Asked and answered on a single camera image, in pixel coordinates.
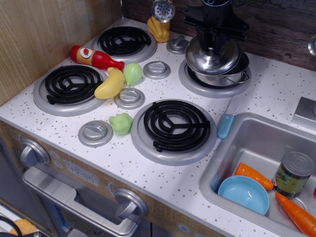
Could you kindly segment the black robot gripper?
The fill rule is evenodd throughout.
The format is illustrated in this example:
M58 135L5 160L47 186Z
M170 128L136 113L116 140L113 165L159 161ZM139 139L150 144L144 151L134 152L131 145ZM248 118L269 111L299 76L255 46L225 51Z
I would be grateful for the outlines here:
M184 23L195 27L203 51L214 49L219 55L230 38L247 39L249 25L234 13L235 7L244 4L244 0L203 0L202 6L183 9Z

